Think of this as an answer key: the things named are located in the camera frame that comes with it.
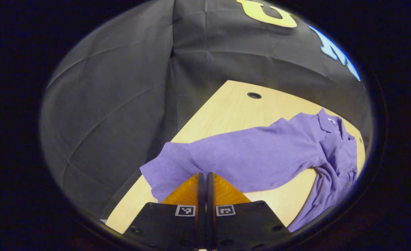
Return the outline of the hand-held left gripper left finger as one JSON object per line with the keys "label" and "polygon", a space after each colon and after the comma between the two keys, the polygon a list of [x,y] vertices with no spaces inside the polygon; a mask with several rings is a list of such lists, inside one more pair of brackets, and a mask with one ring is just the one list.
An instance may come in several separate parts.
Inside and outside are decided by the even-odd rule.
{"label": "hand-held left gripper left finger", "polygon": [[196,251],[205,245],[204,176],[187,179],[162,203],[146,203],[124,235],[145,251]]}

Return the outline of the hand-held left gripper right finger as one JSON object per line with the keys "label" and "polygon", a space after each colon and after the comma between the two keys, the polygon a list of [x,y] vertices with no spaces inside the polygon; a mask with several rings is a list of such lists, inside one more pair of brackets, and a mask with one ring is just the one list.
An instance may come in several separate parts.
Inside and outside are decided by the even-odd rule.
{"label": "hand-held left gripper right finger", "polygon": [[291,233],[265,201],[250,201],[215,173],[207,179],[207,250],[274,251],[286,245]]}

